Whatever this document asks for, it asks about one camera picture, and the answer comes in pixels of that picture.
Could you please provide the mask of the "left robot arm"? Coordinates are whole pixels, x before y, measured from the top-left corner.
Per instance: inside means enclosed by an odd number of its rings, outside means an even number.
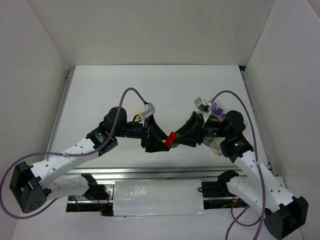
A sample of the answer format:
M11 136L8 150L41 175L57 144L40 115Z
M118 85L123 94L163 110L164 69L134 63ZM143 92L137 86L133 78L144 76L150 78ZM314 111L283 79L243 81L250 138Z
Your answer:
M167 152L168 136L154 119L151 104L140 114L143 123L128 121L123 107L113 107L98 127L63 152L48 153L48 158L28 165L21 159L14 165L9 188L21 211L29 214L46 201L69 195L93 197L105 188L89 173L68 177L66 173L95 160L118 145L117 138L138 139L147 153Z

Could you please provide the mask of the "green lego half of block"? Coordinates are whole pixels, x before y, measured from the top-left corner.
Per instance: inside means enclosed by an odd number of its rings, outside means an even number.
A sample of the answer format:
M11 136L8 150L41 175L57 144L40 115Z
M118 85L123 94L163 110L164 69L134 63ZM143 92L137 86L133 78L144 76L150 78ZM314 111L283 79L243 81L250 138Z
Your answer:
M176 132L175 135L174 135L174 137L173 137L172 148L176 148L176 147L179 145L179 143L176 141L176 139L178 139L179 136L180 136L180 134Z

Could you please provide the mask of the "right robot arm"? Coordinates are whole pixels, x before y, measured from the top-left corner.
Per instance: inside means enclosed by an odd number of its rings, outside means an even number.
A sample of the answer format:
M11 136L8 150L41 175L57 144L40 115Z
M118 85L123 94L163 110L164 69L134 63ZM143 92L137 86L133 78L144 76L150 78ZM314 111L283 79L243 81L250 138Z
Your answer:
M265 227L274 238L282 240L305 224L309 204L304 197L296 197L286 189L259 161L243 135L245 128L242 114L235 110L229 111L223 121L204 121L202 114L193 112L177 130L174 143L195 147L204 143L205 138L223 138L220 143L223 156L249 179L245 182L238 176L232 177L226 183L228 191L257 213L264 213Z

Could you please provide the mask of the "small purple lego brick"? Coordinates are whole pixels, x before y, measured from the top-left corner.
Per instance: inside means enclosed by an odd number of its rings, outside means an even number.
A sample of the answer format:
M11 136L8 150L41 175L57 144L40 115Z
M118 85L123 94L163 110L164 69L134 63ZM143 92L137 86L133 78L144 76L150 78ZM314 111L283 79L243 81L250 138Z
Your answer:
M224 112L223 108L217 108L216 111L214 112L217 116L222 116Z

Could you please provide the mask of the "purple round lego piece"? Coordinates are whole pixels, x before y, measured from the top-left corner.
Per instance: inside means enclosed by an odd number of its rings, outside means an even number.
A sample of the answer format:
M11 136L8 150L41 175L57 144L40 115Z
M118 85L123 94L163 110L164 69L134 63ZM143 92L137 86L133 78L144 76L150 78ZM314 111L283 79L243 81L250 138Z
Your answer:
M217 109L217 107L218 107L217 103L213 102L213 103L211 104L211 106L210 106L210 109L211 109L212 112L215 112L216 109Z

